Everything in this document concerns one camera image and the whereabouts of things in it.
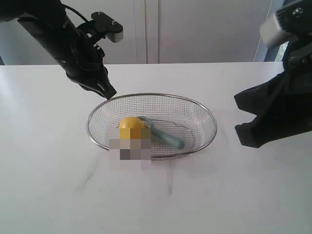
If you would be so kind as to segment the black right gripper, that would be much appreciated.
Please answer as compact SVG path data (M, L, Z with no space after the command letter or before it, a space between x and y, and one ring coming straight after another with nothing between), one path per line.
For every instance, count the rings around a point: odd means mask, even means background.
M292 39L282 61L284 73L234 96L240 110L257 115L235 126L243 146L260 148L312 130L312 37Z

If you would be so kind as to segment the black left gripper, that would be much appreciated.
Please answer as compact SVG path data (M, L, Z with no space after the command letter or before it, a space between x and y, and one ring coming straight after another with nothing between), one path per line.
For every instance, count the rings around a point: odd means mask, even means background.
M58 64L66 76L84 90L111 99L117 91L108 78L108 70L103 64L104 55L101 47L88 36L58 39Z

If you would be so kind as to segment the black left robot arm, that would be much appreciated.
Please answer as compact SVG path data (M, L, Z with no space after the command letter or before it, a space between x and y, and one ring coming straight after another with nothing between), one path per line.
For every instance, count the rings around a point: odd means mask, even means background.
M86 91L111 99L117 92L103 64L105 53L97 42L104 38L118 42L123 33L120 23L103 12L75 26L59 0L2 0L0 20L18 23L64 69L66 76Z

